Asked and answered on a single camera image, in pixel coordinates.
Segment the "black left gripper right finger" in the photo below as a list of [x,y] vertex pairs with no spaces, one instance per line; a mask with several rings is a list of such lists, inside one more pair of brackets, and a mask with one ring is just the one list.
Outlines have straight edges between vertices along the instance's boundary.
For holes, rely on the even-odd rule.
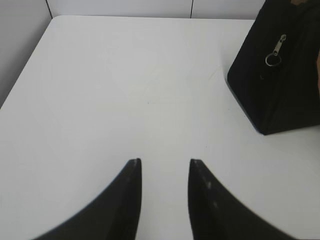
[[192,159],[188,212],[196,240],[317,240],[319,166],[244,160],[221,173]]

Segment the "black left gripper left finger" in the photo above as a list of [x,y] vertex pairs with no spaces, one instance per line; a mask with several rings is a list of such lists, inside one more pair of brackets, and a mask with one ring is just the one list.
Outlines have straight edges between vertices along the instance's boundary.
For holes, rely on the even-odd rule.
[[133,240],[142,205],[142,162],[129,160],[91,203],[40,240]]

